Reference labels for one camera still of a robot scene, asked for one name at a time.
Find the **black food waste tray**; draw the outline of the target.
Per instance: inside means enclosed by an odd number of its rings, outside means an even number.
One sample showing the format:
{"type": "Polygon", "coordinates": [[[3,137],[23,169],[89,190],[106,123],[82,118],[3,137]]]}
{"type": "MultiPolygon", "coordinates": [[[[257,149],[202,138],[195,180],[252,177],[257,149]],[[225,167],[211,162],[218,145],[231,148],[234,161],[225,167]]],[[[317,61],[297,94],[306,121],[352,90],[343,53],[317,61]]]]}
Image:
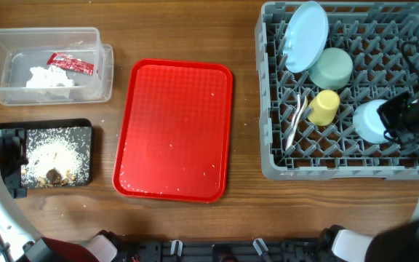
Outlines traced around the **black food waste tray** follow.
{"type": "Polygon", "coordinates": [[[86,186],[92,180],[94,129],[90,120],[57,119],[0,124],[0,138],[17,135],[25,142],[27,164],[20,167],[21,188],[86,186]]]}

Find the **white plastic spoon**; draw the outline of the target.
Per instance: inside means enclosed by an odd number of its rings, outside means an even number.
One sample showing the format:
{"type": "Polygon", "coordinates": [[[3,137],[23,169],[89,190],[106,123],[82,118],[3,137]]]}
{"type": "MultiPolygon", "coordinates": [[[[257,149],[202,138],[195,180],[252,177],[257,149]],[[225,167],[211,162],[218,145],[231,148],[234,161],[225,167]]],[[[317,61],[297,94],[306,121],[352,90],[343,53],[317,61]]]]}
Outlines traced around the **white plastic spoon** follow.
{"type": "Polygon", "coordinates": [[[308,105],[308,99],[307,99],[307,97],[304,97],[303,100],[301,100],[301,96],[300,96],[300,101],[301,101],[301,110],[300,110],[300,113],[298,115],[297,122],[295,123],[295,126],[296,126],[295,132],[296,132],[296,129],[298,128],[298,123],[300,121],[300,118],[303,115],[303,113],[306,110],[307,105],[308,105]]]}

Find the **yellow plastic cup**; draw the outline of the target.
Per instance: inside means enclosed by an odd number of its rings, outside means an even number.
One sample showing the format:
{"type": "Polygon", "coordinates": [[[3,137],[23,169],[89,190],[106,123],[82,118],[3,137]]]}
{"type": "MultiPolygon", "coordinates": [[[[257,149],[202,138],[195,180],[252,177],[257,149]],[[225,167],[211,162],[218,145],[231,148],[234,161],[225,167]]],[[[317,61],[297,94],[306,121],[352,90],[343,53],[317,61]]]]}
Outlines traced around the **yellow plastic cup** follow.
{"type": "Polygon", "coordinates": [[[339,105],[340,97],[335,91],[322,90],[308,105],[311,112],[307,119],[317,126],[331,124],[339,105]]]}

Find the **red snack wrapper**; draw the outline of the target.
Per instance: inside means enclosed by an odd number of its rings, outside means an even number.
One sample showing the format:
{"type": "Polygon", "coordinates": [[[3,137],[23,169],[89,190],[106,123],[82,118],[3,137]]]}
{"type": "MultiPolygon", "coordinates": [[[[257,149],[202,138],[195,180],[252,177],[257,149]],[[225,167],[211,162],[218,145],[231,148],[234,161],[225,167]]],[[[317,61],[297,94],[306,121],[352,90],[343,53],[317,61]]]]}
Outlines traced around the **red snack wrapper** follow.
{"type": "Polygon", "coordinates": [[[47,65],[88,75],[93,75],[95,68],[92,63],[85,62],[72,55],[66,55],[61,52],[53,53],[47,61],[47,65]]]}

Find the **food scraps and rice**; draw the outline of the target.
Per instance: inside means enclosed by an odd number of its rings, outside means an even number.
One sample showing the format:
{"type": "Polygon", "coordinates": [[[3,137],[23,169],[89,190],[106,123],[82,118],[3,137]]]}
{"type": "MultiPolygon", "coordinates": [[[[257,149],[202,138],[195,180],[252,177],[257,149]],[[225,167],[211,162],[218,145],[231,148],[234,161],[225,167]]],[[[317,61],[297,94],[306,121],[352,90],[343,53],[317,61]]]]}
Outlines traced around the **food scraps and rice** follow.
{"type": "Polygon", "coordinates": [[[26,132],[28,163],[24,188],[85,186],[91,182],[91,127],[32,129],[26,132]]]}

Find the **clear plastic waste bin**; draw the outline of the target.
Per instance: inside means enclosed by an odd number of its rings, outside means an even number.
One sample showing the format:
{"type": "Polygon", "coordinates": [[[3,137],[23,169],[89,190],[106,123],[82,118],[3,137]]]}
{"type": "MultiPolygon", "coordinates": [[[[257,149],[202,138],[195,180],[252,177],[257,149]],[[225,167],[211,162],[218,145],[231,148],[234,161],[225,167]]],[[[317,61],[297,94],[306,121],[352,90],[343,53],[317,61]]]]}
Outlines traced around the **clear plastic waste bin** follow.
{"type": "Polygon", "coordinates": [[[32,106],[103,103],[112,95],[113,49],[94,27],[0,29],[0,103],[32,106]],[[92,63],[93,75],[65,70],[73,87],[27,88],[30,68],[49,68],[55,52],[92,63]]]}

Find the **light blue small bowl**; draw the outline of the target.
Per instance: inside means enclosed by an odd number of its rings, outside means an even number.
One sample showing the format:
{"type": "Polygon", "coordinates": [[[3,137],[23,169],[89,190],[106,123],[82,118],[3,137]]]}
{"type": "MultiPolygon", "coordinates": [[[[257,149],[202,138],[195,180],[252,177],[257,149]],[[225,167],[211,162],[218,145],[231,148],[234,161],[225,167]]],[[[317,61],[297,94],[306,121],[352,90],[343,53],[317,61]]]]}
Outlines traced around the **light blue small bowl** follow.
{"type": "Polygon", "coordinates": [[[378,108],[386,100],[377,99],[361,104],[354,112],[353,126],[355,132],[368,143],[382,144],[388,140],[384,137],[386,131],[380,116],[378,108]]]}

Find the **white plastic fork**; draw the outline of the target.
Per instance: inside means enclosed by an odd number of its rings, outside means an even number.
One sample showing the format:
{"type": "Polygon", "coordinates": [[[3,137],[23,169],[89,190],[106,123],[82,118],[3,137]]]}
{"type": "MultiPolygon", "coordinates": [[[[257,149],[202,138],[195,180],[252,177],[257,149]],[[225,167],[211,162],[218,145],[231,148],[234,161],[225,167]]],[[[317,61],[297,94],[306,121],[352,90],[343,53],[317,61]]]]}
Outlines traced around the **white plastic fork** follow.
{"type": "Polygon", "coordinates": [[[297,122],[297,118],[298,115],[300,113],[301,110],[301,101],[300,101],[300,94],[297,94],[297,108],[295,109],[295,113],[292,116],[292,123],[291,123],[291,132],[289,134],[289,136],[287,137],[287,143],[286,143],[286,148],[288,149],[291,145],[292,145],[292,141],[293,141],[293,137],[294,137],[294,132],[295,132],[295,123],[297,122]]]}

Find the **white napkin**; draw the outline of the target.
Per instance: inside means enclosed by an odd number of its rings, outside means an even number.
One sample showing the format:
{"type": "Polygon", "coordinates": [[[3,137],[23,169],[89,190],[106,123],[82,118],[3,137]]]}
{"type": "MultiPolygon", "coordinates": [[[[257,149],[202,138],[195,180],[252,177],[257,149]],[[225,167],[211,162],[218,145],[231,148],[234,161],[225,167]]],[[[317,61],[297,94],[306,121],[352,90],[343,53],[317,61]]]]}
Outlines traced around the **white napkin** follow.
{"type": "Polygon", "coordinates": [[[27,88],[54,88],[54,87],[73,87],[72,79],[69,79],[66,71],[57,66],[50,65],[49,68],[32,67],[30,68],[32,77],[26,82],[27,88]]]}

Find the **mint green bowl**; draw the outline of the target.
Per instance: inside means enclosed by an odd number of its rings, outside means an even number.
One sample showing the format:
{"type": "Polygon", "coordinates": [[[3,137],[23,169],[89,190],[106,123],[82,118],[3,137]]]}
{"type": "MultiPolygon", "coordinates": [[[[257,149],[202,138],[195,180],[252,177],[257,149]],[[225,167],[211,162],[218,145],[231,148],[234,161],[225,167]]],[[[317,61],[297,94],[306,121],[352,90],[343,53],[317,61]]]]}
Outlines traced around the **mint green bowl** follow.
{"type": "Polygon", "coordinates": [[[310,80],[323,90],[339,90],[351,78],[353,61],[343,49],[325,49],[319,59],[309,68],[310,80]]]}

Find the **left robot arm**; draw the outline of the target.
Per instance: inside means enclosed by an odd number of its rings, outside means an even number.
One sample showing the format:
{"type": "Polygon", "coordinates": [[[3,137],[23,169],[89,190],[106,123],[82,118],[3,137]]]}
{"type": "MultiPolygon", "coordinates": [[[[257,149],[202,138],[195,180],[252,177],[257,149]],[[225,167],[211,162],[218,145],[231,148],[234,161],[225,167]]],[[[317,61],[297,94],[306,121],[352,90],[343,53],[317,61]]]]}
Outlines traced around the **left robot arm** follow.
{"type": "Polygon", "coordinates": [[[16,205],[1,174],[20,166],[15,155],[0,151],[0,261],[125,261],[109,233],[100,232],[79,245],[44,237],[16,205]]]}

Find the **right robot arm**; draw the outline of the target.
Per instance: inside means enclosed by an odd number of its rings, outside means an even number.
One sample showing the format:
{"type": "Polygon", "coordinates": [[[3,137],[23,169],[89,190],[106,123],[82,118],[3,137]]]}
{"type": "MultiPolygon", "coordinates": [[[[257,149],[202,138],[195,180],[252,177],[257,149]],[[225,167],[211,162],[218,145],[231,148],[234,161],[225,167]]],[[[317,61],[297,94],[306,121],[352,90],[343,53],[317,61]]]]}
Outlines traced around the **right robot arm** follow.
{"type": "MultiPolygon", "coordinates": [[[[419,95],[398,95],[381,105],[378,115],[399,142],[419,136],[419,95]]],[[[333,225],[321,233],[317,250],[344,261],[419,261],[419,198],[410,222],[373,237],[333,225]]]]}

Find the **grey dishwasher rack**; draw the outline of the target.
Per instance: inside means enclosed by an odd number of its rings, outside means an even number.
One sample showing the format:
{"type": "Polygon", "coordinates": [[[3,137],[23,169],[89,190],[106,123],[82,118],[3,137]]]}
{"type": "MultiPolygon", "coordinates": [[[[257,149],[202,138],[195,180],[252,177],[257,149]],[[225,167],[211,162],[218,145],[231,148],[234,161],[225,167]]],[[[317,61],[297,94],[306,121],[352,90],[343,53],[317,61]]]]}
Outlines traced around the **grey dishwasher rack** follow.
{"type": "Polygon", "coordinates": [[[299,6],[297,1],[267,2],[255,26],[263,175],[271,180],[419,180],[419,143],[368,143],[352,120],[363,103],[419,90],[419,3],[322,4],[330,27],[326,45],[351,56],[351,79],[338,92],[332,123],[319,127],[302,116],[286,150],[297,94],[312,100],[320,91],[307,72],[292,73],[285,66],[284,33],[299,6]]]}

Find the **light blue plate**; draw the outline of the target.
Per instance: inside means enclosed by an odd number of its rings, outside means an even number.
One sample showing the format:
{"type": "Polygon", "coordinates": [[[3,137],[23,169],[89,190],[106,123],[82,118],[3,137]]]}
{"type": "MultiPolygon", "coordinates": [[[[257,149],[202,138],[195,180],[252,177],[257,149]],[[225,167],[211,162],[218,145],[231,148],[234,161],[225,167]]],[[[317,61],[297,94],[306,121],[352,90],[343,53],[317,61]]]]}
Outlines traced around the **light blue plate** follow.
{"type": "Polygon", "coordinates": [[[321,56],[329,33],[324,9],[315,1],[301,4],[288,22],[283,54],[292,73],[309,69],[321,56]]]}

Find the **red serving tray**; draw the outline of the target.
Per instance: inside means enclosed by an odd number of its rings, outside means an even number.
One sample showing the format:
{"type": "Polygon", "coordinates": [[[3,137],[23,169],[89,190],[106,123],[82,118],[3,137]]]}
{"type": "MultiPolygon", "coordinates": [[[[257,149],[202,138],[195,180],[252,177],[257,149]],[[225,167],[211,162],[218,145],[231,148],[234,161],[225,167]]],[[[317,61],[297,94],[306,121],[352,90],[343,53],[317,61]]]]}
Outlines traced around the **red serving tray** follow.
{"type": "Polygon", "coordinates": [[[130,71],[112,184],[125,197],[210,203],[225,192],[234,78],[217,63],[130,71]]]}

